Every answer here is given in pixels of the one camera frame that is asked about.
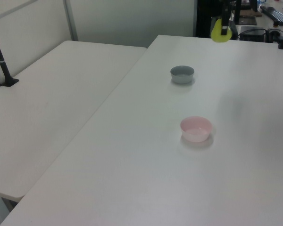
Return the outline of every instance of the wall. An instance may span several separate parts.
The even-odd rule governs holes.
[[[79,41],[148,47],[159,35],[193,36],[196,0],[67,0]]]
[[[63,0],[37,0],[0,18],[0,48],[12,76],[65,40],[71,37]]]

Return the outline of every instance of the computer keyboard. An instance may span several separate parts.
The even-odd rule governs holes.
[[[283,25],[283,14],[277,11],[274,7],[260,6],[260,9],[262,9],[262,13],[267,15],[273,21],[278,20],[279,25]]]

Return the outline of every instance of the table surface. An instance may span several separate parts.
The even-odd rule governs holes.
[[[267,0],[262,5],[267,6],[267,7],[274,7],[277,11],[283,14],[283,0],[280,0],[280,1]],[[258,27],[263,27],[265,29],[269,29],[269,28],[272,28],[274,24],[273,20],[270,19],[268,16],[266,16],[264,13],[262,13],[261,17],[256,17],[256,21],[257,21],[257,25],[238,25],[237,26],[238,32],[240,33],[241,26],[254,26],[254,27],[258,26]]]
[[[66,41],[0,87],[0,196],[31,189],[144,51]]]
[[[191,84],[171,82],[177,65]],[[191,115],[212,122],[207,141],[181,137]],[[283,226],[283,50],[158,36],[11,225]]]

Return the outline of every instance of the small bowl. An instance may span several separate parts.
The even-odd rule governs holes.
[[[180,127],[183,137],[191,142],[205,141],[213,128],[209,120],[199,116],[185,118]]]
[[[186,84],[192,81],[194,69],[189,66],[176,66],[171,69],[172,80],[178,84]]]

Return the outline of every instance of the white table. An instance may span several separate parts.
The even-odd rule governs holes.
[[[171,82],[177,65],[193,84]],[[181,138],[191,115],[213,123],[206,142]],[[158,36],[1,226],[13,225],[283,226],[283,50]]]
[[[66,41],[0,87],[0,196],[19,201],[145,48]]]

